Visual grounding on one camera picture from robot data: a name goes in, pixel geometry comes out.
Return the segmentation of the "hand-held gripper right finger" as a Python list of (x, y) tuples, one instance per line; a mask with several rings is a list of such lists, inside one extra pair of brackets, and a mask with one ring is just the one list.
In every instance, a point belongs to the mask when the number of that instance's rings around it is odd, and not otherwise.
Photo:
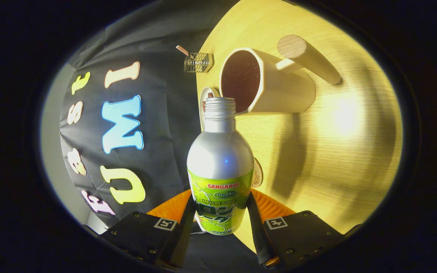
[(310, 210), (294, 212), (251, 189), (248, 214), (259, 264), (268, 271), (291, 271), (346, 239)]

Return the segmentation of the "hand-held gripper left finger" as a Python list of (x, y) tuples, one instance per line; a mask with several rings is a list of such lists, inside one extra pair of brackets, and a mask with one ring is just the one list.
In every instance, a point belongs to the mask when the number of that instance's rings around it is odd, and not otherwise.
[(192, 192), (186, 190), (148, 213), (131, 212), (99, 239), (135, 260), (175, 271), (184, 264), (194, 215)]

